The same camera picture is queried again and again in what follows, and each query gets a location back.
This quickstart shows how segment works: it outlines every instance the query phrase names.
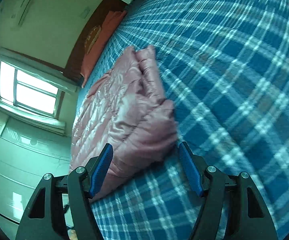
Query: brown wooden headboard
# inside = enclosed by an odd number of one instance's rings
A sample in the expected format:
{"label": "brown wooden headboard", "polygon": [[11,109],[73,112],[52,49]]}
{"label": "brown wooden headboard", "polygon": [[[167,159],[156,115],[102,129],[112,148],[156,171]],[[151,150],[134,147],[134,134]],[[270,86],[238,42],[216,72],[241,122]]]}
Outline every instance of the brown wooden headboard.
{"label": "brown wooden headboard", "polygon": [[101,25],[109,11],[123,11],[126,3],[121,0],[102,0],[97,9],[94,11],[86,25],[84,26],[75,46],[73,47],[63,75],[75,82],[81,78],[80,71],[85,54],[84,43],[86,37],[93,27]]}

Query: pink quilt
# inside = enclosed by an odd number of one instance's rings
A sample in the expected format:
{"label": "pink quilt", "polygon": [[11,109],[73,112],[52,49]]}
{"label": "pink quilt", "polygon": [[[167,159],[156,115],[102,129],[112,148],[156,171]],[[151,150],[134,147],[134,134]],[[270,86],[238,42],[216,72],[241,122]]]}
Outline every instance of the pink quilt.
{"label": "pink quilt", "polygon": [[113,160],[100,199],[163,157],[177,140],[173,102],[166,100],[153,46],[127,47],[89,90],[72,130],[70,171],[98,156],[106,143]]}

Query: silver bolt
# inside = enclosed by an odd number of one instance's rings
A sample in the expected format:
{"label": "silver bolt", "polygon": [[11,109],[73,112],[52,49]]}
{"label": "silver bolt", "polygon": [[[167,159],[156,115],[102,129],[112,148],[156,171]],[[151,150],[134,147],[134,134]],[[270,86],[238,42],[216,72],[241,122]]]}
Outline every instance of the silver bolt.
{"label": "silver bolt", "polygon": [[83,173],[83,172],[84,172],[84,167],[76,168],[76,173]]}
{"label": "silver bolt", "polygon": [[45,174],[45,175],[43,176],[43,178],[44,178],[45,180],[49,180],[49,179],[51,179],[51,174],[50,174],[50,173],[47,173],[47,174]]}
{"label": "silver bolt", "polygon": [[208,171],[210,171],[210,172],[215,172],[217,169],[216,169],[216,167],[214,167],[214,166],[209,166],[208,167]]}
{"label": "silver bolt", "polygon": [[242,173],[241,173],[241,177],[247,179],[247,178],[249,178],[249,174],[246,173],[246,172],[242,172]]}

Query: blue plaid bedsheet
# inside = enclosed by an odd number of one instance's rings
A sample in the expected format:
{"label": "blue plaid bedsheet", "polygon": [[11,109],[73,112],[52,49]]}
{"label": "blue plaid bedsheet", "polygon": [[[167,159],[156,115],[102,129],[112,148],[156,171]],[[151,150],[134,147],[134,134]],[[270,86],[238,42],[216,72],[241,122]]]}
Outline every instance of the blue plaid bedsheet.
{"label": "blue plaid bedsheet", "polygon": [[[129,45],[153,44],[179,141],[248,172],[279,239],[289,232],[289,0],[138,0],[85,89]],[[92,205],[105,239],[188,239],[201,206],[172,153]],[[218,238],[224,233],[222,219]]]}

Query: blue gripper pad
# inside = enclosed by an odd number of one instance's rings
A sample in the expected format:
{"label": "blue gripper pad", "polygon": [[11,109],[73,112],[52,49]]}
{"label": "blue gripper pad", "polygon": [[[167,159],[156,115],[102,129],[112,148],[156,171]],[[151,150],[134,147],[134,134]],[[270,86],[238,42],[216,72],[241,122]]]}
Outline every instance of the blue gripper pad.
{"label": "blue gripper pad", "polygon": [[89,190],[89,193],[92,197],[94,197],[100,191],[104,178],[107,175],[112,158],[113,148],[111,144],[108,144],[91,178],[91,188]]}
{"label": "blue gripper pad", "polygon": [[192,152],[188,152],[184,142],[179,145],[179,158],[182,168],[185,171],[191,189],[199,196],[203,196],[201,174],[199,173],[194,161],[191,158]]}

